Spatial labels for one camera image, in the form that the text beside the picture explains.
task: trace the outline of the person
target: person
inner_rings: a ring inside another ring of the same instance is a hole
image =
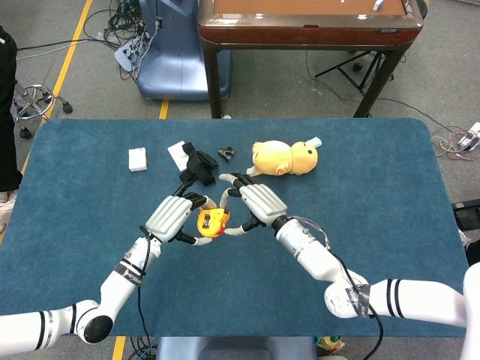
[[[0,234],[10,220],[22,173],[17,169],[14,119],[10,114],[14,97],[17,45],[0,25]]]

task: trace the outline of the yellow toy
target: yellow toy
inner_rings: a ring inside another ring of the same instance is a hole
[[[196,227],[203,236],[216,238],[225,230],[229,219],[230,212],[226,208],[203,209],[198,215]]]
[[[247,169],[250,176],[306,174],[318,161],[317,149],[307,142],[296,142],[292,146],[277,140],[255,142],[252,152],[253,166]]]

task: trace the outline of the table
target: table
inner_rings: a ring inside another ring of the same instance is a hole
[[[262,175],[291,215],[317,221],[339,254],[371,283],[441,281],[462,289],[467,269],[428,129],[414,119],[52,120],[36,134],[0,247],[0,314],[99,301],[99,288],[160,201],[180,184],[167,146],[190,140],[222,172],[251,166],[255,140],[318,136],[319,163],[306,175]],[[338,139],[343,139],[340,147]],[[128,149],[145,146],[148,170],[128,170]],[[232,146],[229,163],[216,155]],[[228,184],[191,190],[218,201]],[[229,203],[230,225],[249,217]],[[185,227],[195,234],[194,213]],[[191,247],[173,242],[145,278],[142,309],[152,336],[377,336],[374,321],[338,319],[317,282],[257,228]],[[462,336],[446,325],[384,318],[387,336]],[[141,335],[137,297],[112,335]]]
[[[374,101],[423,26],[416,1],[200,0],[211,117],[220,118],[217,53],[224,49],[368,50],[385,54],[355,117],[367,117]]]

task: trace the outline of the black stripe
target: black stripe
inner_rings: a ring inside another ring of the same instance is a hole
[[[39,311],[39,314],[40,314],[40,321],[41,321],[40,337],[38,338],[38,344],[37,344],[37,347],[35,347],[35,350],[40,349],[42,343],[44,342],[44,335],[45,335],[45,314],[43,311]]]
[[[388,312],[393,317],[396,317],[394,312],[393,312],[392,303],[390,302],[390,289],[391,288],[392,288],[392,279],[387,279],[387,307],[388,307]]]
[[[400,302],[398,301],[398,286],[400,285],[400,280],[397,280],[395,284],[395,307],[397,308],[398,316],[404,317],[402,311],[400,310]]]
[[[123,258],[121,261],[123,261],[124,263],[127,263],[128,265],[130,265],[132,268],[134,268],[135,270],[137,270],[140,274],[142,274],[142,269],[137,267],[136,265],[132,264],[130,261],[128,261],[127,259]]]
[[[77,322],[77,304],[73,304],[72,309],[73,309],[73,316],[72,316],[72,323],[70,324],[70,333],[71,334],[74,333],[75,323]]]

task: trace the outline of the table leg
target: table leg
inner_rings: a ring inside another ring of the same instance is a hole
[[[380,95],[387,81],[389,81],[390,76],[404,56],[405,51],[406,50],[395,50],[384,52],[385,60],[383,60],[382,67],[370,84],[367,94],[365,94],[360,105],[358,105],[358,109],[355,111],[355,115],[353,115],[354,118],[366,118],[368,116],[375,100],[378,98],[378,95]]]
[[[220,99],[220,78],[218,76],[218,51],[216,49],[203,49],[205,59],[205,72],[207,75],[208,98],[212,119],[221,119],[222,104]]]

